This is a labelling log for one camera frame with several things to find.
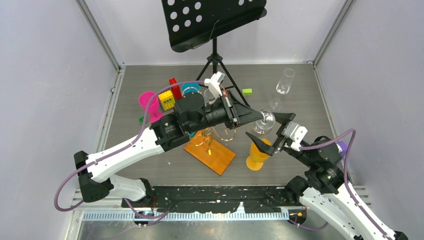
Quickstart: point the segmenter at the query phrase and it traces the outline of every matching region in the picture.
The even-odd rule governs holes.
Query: music stand
[[[197,77],[200,80],[209,64],[213,73],[221,65],[232,86],[250,107],[218,54],[217,37],[259,20],[267,14],[267,0],[162,0],[172,50],[182,53],[196,49],[212,39],[212,54]]]

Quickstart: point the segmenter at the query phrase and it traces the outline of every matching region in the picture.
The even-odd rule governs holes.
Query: orange cutting board
[[[197,135],[201,135],[201,131],[196,132],[194,137],[190,140],[190,143],[198,145],[203,142],[203,137],[199,136],[195,139]],[[210,144],[211,154],[208,153],[208,144],[203,143],[200,146],[193,146],[190,143],[185,145],[184,150],[190,153],[193,157],[197,158],[200,162],[208,166],[212,171],[218,175],[222,175],[233,161],[236,154],[230,149],[223,146],[221,143],[217,142],[215,139],[212,140]]]

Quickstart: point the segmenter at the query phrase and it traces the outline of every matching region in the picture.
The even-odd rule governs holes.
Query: red object
[[[171,78],[170,80],[169,80],[169,84],[171,85],[171,84],[176,84],[177,83],[177,80],[175,79],[175,78]],[[180,86],[173,86],[173,87],[171,87],[171,90],[172,90],[172,94],[173,94],[173,97],[175,98],[175,100],[178,100],[178,99],[180,99],[180,98],[182,98],[183,96],[181,95],[181,89],[180,89]]]

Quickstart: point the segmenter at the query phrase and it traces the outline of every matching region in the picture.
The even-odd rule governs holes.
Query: orange plastic cup
[[[271,146],[270,141],[266,139],[262,139],[262,141],[268,145]],[[252,171],[258,171],[262,168],[264,165],[264,162],[269,158],[270,156],[266,153],[260,152],[259,149],[256,147],[254,143],[250,146],[250,156],[246,159],[246,165],[247,167]]]

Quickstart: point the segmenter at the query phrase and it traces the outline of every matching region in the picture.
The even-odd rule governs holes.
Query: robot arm
[[[395,232],[386,226],[359,197],[356,197],[358,203],[351,198],[345,185],[343,171],[337,166],[342,159],[343,145],[340,142],[326,144],[316,149],[301,150],[301,147],[310,146],[303,140],[307,129],[293,122],[296,116],[294,113],[274,113],[274,115],[281,127],[271,146],[250,133],[246,134],[261,152],[272,156],[285,151],[309,167],[305,172],[307,181],[303,177],[296,176],[286,185],[284,194],[289,201],[313,209],[349,240],[408,239],[402,232]],[[328,137],[318,137],[312,146],[329,141]],[[357,196],[351,183],[348,182],[347,185],[352,194]],[[386,235],[383,235],[369,218],[373,219]]]
[[[137,136],[101,152],[87,154],[83,151],[74,155],[76,168],[111,155],[104,161],[90,165],[78,174],[79,187],[84,202],[92,203],[109,197],[126,198],[133,202],[149,195],[150,185],[145,179],[128,179],[115,175],[119,170],[137,161],[170,151],[190,140],[189,134],[218,124],[229,129],[243,126],[262,118],[262,114],[239,102],[230,91],[220,84],[224,78],[215,73],[205,84],[216,97],[212,104],[204,104],[204,97],[191,92],[175,102],[174,112],[161,117],[146,128],[137,142]]]

